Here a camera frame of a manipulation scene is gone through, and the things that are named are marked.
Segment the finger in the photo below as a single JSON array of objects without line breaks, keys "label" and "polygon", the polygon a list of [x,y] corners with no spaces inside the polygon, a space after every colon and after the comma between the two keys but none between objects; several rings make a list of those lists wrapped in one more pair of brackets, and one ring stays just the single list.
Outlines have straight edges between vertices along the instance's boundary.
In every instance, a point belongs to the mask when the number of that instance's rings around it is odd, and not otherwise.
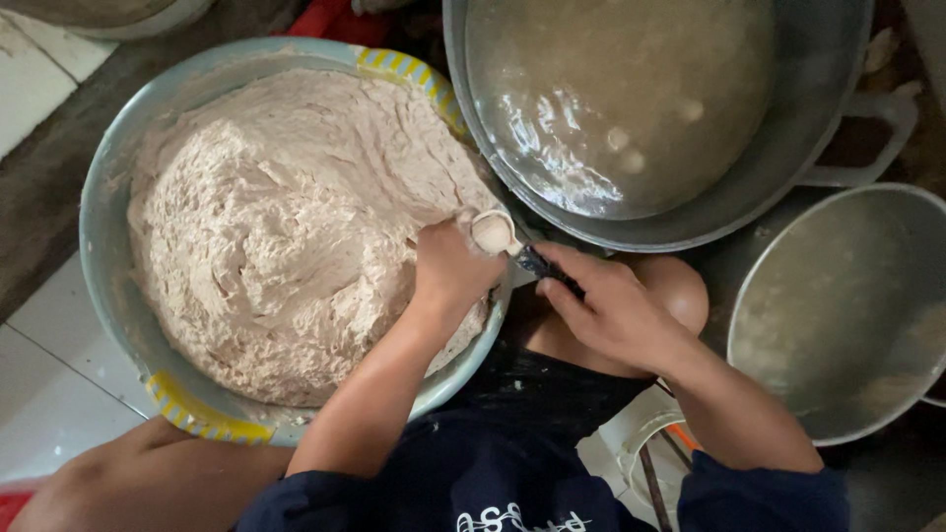
[{"label": "finger", "polygon": [[551,242],[541,242],[535,245],[535,250],[542,257],[558,264],[558,267],[571,278],[578,281],[579,285],[587,291],[589,280],[596,277],[602,269],[602,261],[591,255],[584,254],[575,248],[555,244]]},{"label": "finger", "polygon": [[572,332],[587,330],[594,325],[594,312],[579,301],[560,281],[546,277],[538,282],[535,291],[549,300]]}]

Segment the metal rod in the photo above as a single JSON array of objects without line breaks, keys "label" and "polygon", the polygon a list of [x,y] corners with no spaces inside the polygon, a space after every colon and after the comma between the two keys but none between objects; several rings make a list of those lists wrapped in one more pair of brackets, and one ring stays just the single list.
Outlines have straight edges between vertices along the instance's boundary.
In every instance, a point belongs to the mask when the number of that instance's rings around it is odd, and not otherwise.
[{"label": "metal rod", "polygon": [[670,516],[667,515],[667,506],[663,504],[663,495],[660,494],[660,485],[657,483],[657,474],[654,472],[654,462],[651,460],[650,451],[647,451],[646,443],[640,448],[639,456],[640,464],[644,466],[647,490],[650,491],[651,502],[654,503],[657,523],[660,524],[660,532],[674,532],[674,527],[670,524]]},{"label": "metal rod", "polygon": [[671,391],[670,391],[670,388],[668,388],[667,386],[664,386],[663,384],[661,384],[660,381],[654,381],[654,384],[657,385],[657,388],[660,388],[661,390],[667,392],[667,395],[668,395],[668,396],[670,396],[670,397],[676,399],[676,396],[674,395],[674,392],[671,392]]},{"label": "metal rod", "polygon": [[692,471],[693,470],[692,460],[690,459],[689,456],[687,456],[685,452],[683,452],[682,449],[680,449],[679,445],[676,445],[676,442],[674,441],[673,437],[670,436],[667,430],[660,429],[660,435],[663,436],[663,439],[667,441],[667,445],[670,445],[670,448],[674,450],[674,454],[676,454],[676,457],[679,458],[680,461],[683,462],[683,465],[687,467],[687,471]]}]

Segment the shirt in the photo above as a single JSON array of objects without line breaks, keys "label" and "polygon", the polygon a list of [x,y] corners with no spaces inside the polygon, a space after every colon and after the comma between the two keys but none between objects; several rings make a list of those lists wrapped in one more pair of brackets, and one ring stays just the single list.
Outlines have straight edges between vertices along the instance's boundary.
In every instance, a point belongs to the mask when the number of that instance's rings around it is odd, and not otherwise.
[{"label": "shirt", "polygon": [[[730,470],[693,454],[677,517],[683,532],[848,530],[836,473]],[[654,531],[631,516],[574,449],[488,417],[449,411],[408,425],[371,480],[294,474],[259,494],[238,532]]]}]

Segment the red object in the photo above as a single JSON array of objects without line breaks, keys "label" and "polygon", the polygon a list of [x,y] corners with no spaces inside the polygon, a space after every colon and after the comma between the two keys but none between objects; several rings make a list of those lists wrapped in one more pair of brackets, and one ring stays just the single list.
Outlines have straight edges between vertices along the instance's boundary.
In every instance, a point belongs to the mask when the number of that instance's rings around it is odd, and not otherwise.
[{"label": "red object", "polygon": [[23,506],[32,498],[32,491],[21,493],[4,493],[0,495],[0,532],[7,532],[13,523],[13,518],[20,513]]},{"label": "red object", "polygon": [[391,13],[358,16],[351,0],[312,0],[285,35],[318,37],[377,48],[394,25]]}]

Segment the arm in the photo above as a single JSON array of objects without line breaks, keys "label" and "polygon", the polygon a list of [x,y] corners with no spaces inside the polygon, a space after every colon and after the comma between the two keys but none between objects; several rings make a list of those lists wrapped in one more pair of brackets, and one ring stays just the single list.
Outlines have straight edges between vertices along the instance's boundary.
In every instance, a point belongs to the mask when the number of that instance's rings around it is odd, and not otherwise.
[{"label": "arm", "polygon": [[315,417],[286,475],[321,470],[375,476],[407,423],[433,357],[505,263],[470,252],[454,221],[421,230],[411,303]]},{"label": "arm", "polygon": [[543,279],[545,295],[582,343],[663,377],[693,434],[723,465],[816,472],[824,468],[794,416],[680,325],[623,264],[554,244],[536,246],[587,293],[579,301]]}]

